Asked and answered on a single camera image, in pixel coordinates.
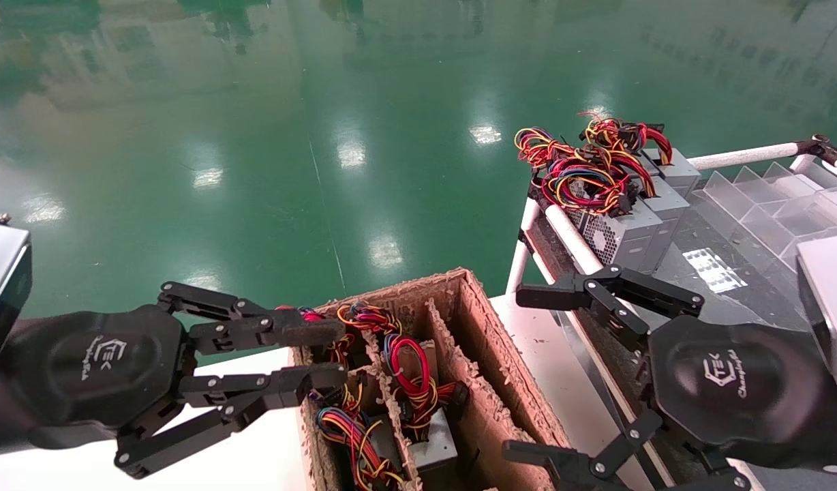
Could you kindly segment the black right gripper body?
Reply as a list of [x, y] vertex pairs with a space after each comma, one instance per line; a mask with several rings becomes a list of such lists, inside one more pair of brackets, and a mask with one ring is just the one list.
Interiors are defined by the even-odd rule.
[[805, 464], [829, 373], [810, 333], [680, 316], [647, 339], [650, 398], [696, 449], [764, 466]]

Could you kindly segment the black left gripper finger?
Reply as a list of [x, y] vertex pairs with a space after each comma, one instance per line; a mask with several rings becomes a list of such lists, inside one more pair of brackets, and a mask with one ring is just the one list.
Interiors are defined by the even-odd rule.
[[144, 479], [243, 431], [269, 411], [300, 407], [312, 389], [346, 380], [339, 363], [285, 367], [267, 375], [184, 377], [178, 401], [209, 411], [133, 443], [120, 439], [114, 464], [131, 478]]
[[262, 347], [325, 347], [338, 341], [345, 326], [335, 319], [306, 320], [299, 310], [266, 310], [249, 299], [176, 282], [161, 286], [159, 306], [207, 320], [188, 330], [201, 355]]

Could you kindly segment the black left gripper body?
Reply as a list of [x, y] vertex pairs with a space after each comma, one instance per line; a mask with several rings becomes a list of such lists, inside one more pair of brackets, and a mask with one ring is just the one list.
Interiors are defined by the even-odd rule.
[[186, 338], [155, 305], [19, 321], [0, 354], [0, 451], [152, 435], [183, 409]]

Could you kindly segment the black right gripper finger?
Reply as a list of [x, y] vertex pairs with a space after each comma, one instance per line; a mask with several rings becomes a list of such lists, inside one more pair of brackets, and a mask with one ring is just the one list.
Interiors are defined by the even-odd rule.
[[[619, 436], [591, 457], [574, 449], [540, 445], [509, 439], [502, 444], [504, 460], [543, 467], [551, 476], [556, 490], [567, 484], [591, 490], [628, 490], [615, 481], [619, 469], [643, 450], [645, 444], [664, 427], [664, 420], [653, 410], [638, 416]], [[699, 457], [706, 476], [699, 481], [668, 487], [668, 490], [751, 490], [752, 482], [727, 463], [717, 451]]]
[[519, 284], [516, 304], [535, 310], [586, 310], [599, 315], [599, 323], [629, 351], [645, 352], [650, 328], [630, 306], [667, 319], [698, 317], [704, 298], [683, 287], [645, 273], [608, 265], [594, 273], [565, 273], [551, 285]]

